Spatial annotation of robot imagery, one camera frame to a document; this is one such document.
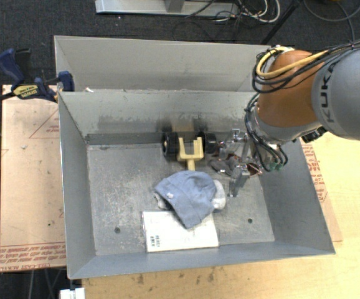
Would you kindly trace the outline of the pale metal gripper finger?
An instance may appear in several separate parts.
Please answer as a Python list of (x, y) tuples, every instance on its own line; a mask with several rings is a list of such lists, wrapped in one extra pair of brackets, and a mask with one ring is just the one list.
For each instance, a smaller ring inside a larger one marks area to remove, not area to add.
[(219, 156), (236, 154), (239, 149), (243, 151), (247, 142), (246, 132), (233, 128), (223, 140), (219, 141)]
[(230, 175), (229, 197), (236, 197), (239, 189), (244, 186), (249, 177), (250, 172), (246, 164), (236, 166)]

